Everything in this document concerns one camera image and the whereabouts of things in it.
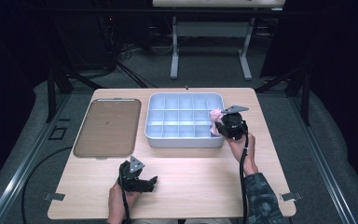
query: hand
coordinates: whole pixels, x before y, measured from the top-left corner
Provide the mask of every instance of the hand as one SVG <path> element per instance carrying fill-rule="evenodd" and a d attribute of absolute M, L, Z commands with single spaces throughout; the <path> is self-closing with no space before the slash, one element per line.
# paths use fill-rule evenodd
<path fill-rule="evenodd" d="M 129 209 L 132 208 L 140 192 L 127 192 L 125 191 L 127 204 Z M 109 217 L 107 222 L 110 224 L 121 224 L 121 221 L 126 216 L 124 209 L 123 195 L 121 192 L 121 186 L 116 182 L 115 185 L 109 191 Z"/>
<path fill-rule="evenodd" d="M 247 156 L 245 157 L 245 161 L 243 163 L 243 172 L 245 175 L 251 175 L 254 173 L 258 173 L 258 167 L 255 165 L 255 137 L 248 133 L 249 143 L 248 143 L 248 151 Z M 227 138 L 229 147 L 231 148 L 232 155 L 234 158 L 240 162 L 243 149 L 245 148 L 246 136 L 245 134 L 239 139 L 235 141 L 232 138 Z"/>

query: dark curtain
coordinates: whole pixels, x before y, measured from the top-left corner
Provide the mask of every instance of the dark curtain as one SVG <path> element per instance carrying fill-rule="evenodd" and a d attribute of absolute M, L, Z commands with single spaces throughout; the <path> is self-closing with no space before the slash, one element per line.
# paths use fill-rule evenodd
<path fill-rule="evenodd" d="M 331 2 L 286 0 L 286 10 L 326 10 Z M 261 76 L 281 76 L 300 65 L 316 36 L 327 36 L 326 45 L 310 70 L 310 88 L 323 101 L 341 130 L 348 160 L 358 174 L 358 1 L 337 14 L 336 26 L 324 32 L 326 20 L 283 20 L 268 52 Z"/>
<path fill-rule="evenodd" d="M 0 1 L 0 170 L 34 106 L 34 87 L 46 80 L 46 61 L 14 1 Z"/>

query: wire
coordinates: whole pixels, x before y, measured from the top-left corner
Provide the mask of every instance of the wire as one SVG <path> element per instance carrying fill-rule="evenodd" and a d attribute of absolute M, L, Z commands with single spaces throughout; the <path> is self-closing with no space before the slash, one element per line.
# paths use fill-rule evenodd
<path fill-rule="evenodd" d="M 146 84 L 144 83 L 144 81 L 146 83 L 148 83 L 149 85 L 153 86 L 153 87 L 157 87 L 156 85 L 154 85 L 153 83 L 149 82 L 147 79 L 145 79 L 144 77 L 142 77 L 141 75 L 135 73 L 134 71 L 130 70 L 130 68 L 128 68 L 127 66 L 125 66 L 124 64 L 122 64 L 121 62 L 117 62 L 117 65 L 130 77 L 132 78 L 132 80 L 134 80 L 136 83 L 138 83 L 138 85 L 140 85 L 142 88 L 147 88 Z"/>
<path fill-rule="evenodd" d="M 122 175 L 122 169 L 123 169 L 123 164 L 120 165 L 120 169 L 119 169 L 119 185 L 121 186 L 121 194 L 122 194 L 122 197 L 123 197 L 123 204 L 124 204 L 124 210 L 126 212 L 126 223 L 127 224 L 131 224 L 131 216 L 130 216 L 130 208 L 129 208 L 129 205 L 127 203 L 127 197 L 126 197 L 126 192 L 124 191 L 124 189 L 126 188 L 126 186 L 123 186 L 123 175 Z"/>
<path fill-rule="evenodd" d="M 140 48 L 137 48 L 136 45 L 134 45 L 134 44 L 128 44 L 127 46 L 123 47 L 123 49 L 121 50 L 121 53 L 126 53 L 127 51 L 133 51 L 136 49 L 140 49 Z"/>
<path fill-rule="evenodd" d="M 123 47 L 123 50 L 118 55 L 117 59 L 120 60 L 120 61 L 130 59 L 132 57 L 132 51 L 133 50 L 135 50 L 135 48 L 133 46 Z"/>
<path fill-rule="evenodd" d="M 51 154 L 49 154 L 48 156 L 46 156 L 46 158 L 44 158 L 42 161 L 40 161 L 35 167 L 34 169 L 31 171 L 31 173 L 28 175 L 27 179 L 25 180 L 25 183 L 24 183 L 24 186 L 22 187 L 22 195 L 21 195 L 21 214 L 22 214 L 22 223 L 23 224 L 26 224 L 27 223 L 27 220 L 26 220 L 26 217 L 25 217 L 25 191 L 27 189 L 27 185 L 28 185 L 28 181 L 31 179 L 31 176 L 32 174 L 34 173 L 34 171 L 43 163 L 45 162 L 46 160 L 48 160 L 50 157 L 60 153 L 60 152 L 63 152 L 65 150 L 68 150 L 68 149 L 71 149 L 72 147 L 65 147 L 65 148 L 62 148 L 62 149 L 59 149 Z"/>
<path fill-rule="evenodd" d="M 172 33 L 172 28 L 171 28 L 171 26 L 170 26 L 170 23 L 169 23 L 168 20 L 167 20 L 167 17 L 164 17 L 164 20 L 165 20 L 165 23 L 166 23 L 167 26 L 168 26 L 168 29 L 170 29 L 170 31 L 171 31 L 171 33 Z M 164 51 L 164 52 L 158 52 L 158 50 L 156 50 L 157 48 L 169 48 L 169 49 L 167 49 L 167 50 Z M 151 49 L 152 49 L 156 54 L 162 55 L 162 54 L 166 54 L 166 53 L 170 52 L 172 48 L 173 48 L 173 44 L 171 44 L 170 46 L 167 46 L 167 47 L 153 47 L 153 46 L 152 46 Z"/>
<path fill-rule="evenodd" d="M 248 217 L 248 201 L 246 200 L 246 187 L 245 187 L 245 178 L 243 177 L 243 164 L 245 162 L 245 157 L 247 156 L 248 152 L 248 144 L 249 144 L 249 137 L 248 133 L 245 134 L 246 141 L 245 141 L 245 148 L 243 149 L 241 161 L 240 161 L 240 179 L 241 179 L 241 191 L 242 191 L 242 204 L 243 204 L 243 219 L 242 223 L 246 223 L 246 219 Z"/>

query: gray carpet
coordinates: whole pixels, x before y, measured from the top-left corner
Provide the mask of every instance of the gray carpet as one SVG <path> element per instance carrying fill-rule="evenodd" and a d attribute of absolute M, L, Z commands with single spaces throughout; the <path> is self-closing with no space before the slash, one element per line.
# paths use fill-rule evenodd
<path fill-rule="evenodd" d="M 159 88 L 166 87 L 249 87 L 261 86 L 266 77 L 259 78 L 264 57 L 269 47 L 269 40 L 262 37 L 253 38 L 248 52 L 248 62 L 254 76 L 252 81 L 245 81 L 237 56 L 241 40 L 227 38 L 188 39 L 180 48 L 179 76 L 170 80 L 171 53 L 157 54 L 135 50 L 128 60 L 123 61 L 131 70 L 142 75 Z M 83 73 L 92 75 L 91 71 Z M 93 81 L 107 88 L 140 88 L 124 72 L 115 71 Z M 62 140 L 60 132 L 47 134 L 41 152 L 35 164 L 50 153 L 61 148 L 71 147 L 75 141 L 78 128 L 85 114 L 92 91 L 89 87 L 72 80 L 75 91 L 69 96 L 66 105 L 58 114 L 58 128 L 66 128 Z M 285 84 L 279 84 L 268 93 L 257 94 L 272 140 L 281 160 L 289 188 L 300 191 L 304 199 L 296 202 L 297 212 L 293 223 L 342 223 L 339 213 L 331 199 L 328 188 L 318 170 L 311 151 L 312 146 L 304 133 L 301 120 L 296 116 L 296 109 L 282 93 Z M 7 160 L 0 174 L 0 198 L 10 179 L 20 166 L 24 156 L 33 148 L 47 118 L 47 88 L 42 83 L 35 89 L 37 102 L 17 145 Z M 315 95 L 310 99 L 311 129 L 318 140 L 323 154 L 336 178 L 345 199 L 358 223 L 358 179 L 356 173 L 346 160 L 346 146 L 337 125 L 332 120 L 323 104 Z M 104 220 L 50 220 L 47 217 L 49 202 L 43 200 L 47 192 L 55 192 L 69 150 L 59 152 L 44 161 L 32 174 L 25 192 L 25 215 L 28 223 L 104 223 Z M 7 209 L 4 223 L 22 223 L 21 192 L 14 203 Z"/>

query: person's left hand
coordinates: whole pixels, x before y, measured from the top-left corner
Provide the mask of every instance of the person's left hand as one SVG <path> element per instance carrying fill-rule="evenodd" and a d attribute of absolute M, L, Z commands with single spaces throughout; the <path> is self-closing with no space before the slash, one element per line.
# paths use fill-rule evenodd
<path fill-rule="evenodd" d="M 127 192 L 125 191 L 127 204 L 129 209 L 132 208 L 140 192 Z M 116 182 L 115 185 L 109 190 L 109 217 L 107 222 L 110 224 L 120 224 L 126 216 L 124 209 L 123 195 L 121 186 Z"/>

